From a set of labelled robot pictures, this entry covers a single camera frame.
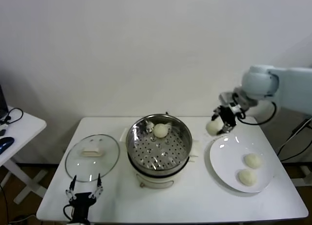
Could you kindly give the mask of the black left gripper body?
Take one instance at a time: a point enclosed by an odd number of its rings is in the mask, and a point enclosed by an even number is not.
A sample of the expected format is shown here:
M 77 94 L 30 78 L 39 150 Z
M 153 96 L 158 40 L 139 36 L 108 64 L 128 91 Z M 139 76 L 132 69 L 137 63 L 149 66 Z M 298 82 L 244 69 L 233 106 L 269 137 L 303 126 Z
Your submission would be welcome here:
M 91 192 L 77 193 L 70 202 L 74 212 L 72 220 L 88 220 L 89 208 L 96 203 L 96 198 Z

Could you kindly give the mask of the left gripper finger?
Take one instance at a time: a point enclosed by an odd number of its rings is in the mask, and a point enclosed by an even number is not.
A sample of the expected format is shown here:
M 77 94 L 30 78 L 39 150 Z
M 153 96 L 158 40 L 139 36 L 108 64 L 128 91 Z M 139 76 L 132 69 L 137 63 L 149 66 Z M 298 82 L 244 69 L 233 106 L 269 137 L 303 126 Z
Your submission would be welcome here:
M 89 196 L 89 198 L 91 198 L 91 199 L 98 199 L 100 197 L 100 195 L 102 194 L 102 192 L 103 192 L 103 186 L 102 186 L 101 176 L 100 176 L 100 174 L 98 174 L 96 189 Z
M 69 188 L 65 190 L 66 196 L 68 197 L 69 201 L 73 201 L 76 199 L 76 196 L 74 194 L 76 179 L 77 176 L 75 175 L 73 180 L 70 182 Z

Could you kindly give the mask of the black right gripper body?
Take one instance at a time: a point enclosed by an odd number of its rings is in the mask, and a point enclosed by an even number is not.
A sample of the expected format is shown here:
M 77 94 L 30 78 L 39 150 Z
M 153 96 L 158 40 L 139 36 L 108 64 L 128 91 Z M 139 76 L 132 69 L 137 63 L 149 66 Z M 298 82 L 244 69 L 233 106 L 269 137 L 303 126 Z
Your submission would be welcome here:
M 239 104 L 229 103 L 219 106 L 219 116 L 228 126 L 236 126 L 236 120 L 245 119 L 245 111 Z

